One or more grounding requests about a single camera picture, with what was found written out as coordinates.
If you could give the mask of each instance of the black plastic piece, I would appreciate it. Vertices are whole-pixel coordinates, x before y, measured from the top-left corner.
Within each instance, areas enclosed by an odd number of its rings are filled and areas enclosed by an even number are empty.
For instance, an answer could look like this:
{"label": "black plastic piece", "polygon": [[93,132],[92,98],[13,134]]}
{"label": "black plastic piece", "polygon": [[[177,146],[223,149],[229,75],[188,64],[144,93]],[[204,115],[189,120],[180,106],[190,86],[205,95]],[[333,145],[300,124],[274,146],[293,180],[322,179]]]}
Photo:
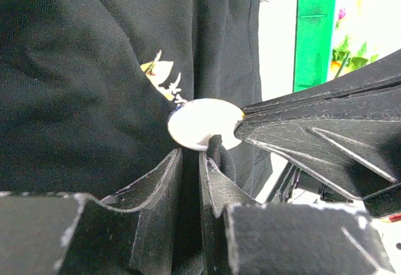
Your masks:
{"label": "black plastic piece", "polygon": [[320,194],[320,200],[325,202],[353,203],[352,200],[343,197],[338,192],[335,192],[333,189],[329,188],[329,186],[326,186],[324,184],[321,185],[318,193]]}
{"label": "black plastic piece", "polygon": [[[380,199],[401,184],[401,51],[243,111],[237,138],[288,159],[347,199]],[[401,197],[381,214],[400,210]]]}
{"label": "black plastic piece", "polygon": [[256,202],[228,179],[206,153],[199,154],[204,275],[230,274],[222,212],[231,203]]}
{"label": "black plastic piece", "polygon": [[231,274],[395,274],[364,212],[232,204],[224,220]]}
{"label": "black plastic piece", "polygon": [[201,153],[204,273],[373,274],[393,271],[366,212],[257,204]]}
{"label": "black plastic piece", "polygon": [[273,190],[270,192],[266,202],[269,203],[285,203],[293,194],[293,189],[298,185],[300,169],[295,165],[287,163],[285,169],[281,173],[280,178],[276,182]]}
{"label": "black plastic piece", "polygon": [[99,201],[2,192],[0,273],[170,274],[182,154]]}
{"label": "black plastic piece", "polygon": [[400,211],[401,186],[363,201],[372,217],[384,217]]}

